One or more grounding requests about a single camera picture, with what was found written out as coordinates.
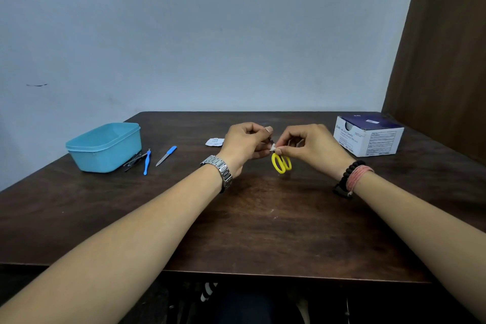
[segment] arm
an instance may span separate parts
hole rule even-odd
[[[304,147],[282,146],[293,137],[304,138]],[[324,125],[288,127],[276,145],[277,153],[300,158],[337,181],[354,162]],[[459,302],[486,322],[485,233],[372,172],[363,174],[354,192]]]
[[[261,141],[271,131],[254,123],[230,128],[218,156],[234,177],[246,160],[269,154],[270,146]],[[56,261],[0,308],[0,322],[117,323],[221,187],[216,167],[197,169]]]

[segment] wristwatch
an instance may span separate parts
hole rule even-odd
[[[211,164],[216,168],[218,168],[218,171],[221,174],[221,178],[222,178],[222,188],[220,192],[220,194],[222,194],[231,185],[231,182],[233,181],[233,176],[231,175],[228,166],[222,159],[218,158],[215,155],[209,155],[206,158],[206,160],[204,160],[201,164],[199,164],[199,167],[202,167],[204,164]]]

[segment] cardboard box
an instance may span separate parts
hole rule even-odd
[[[341,115],[334,128],[334,138],[358,157],[395,154],[402,133],[403,126],[379,114]]]

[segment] person's right hand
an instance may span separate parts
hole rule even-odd
[[[297,143],[304,146],[295,147]],[[288,126],[275,146],[275,154],[303,160],[335,180],[340,180],[355,162],[323,124]]]

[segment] person's left hand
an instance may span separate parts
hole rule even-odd
[[[270,155],[272,146],[268,139],[272,132],[272,127],[253,122],[235,124],[229,128],[218,158],[228,165],[233,178],[240,175],[247,160]]]

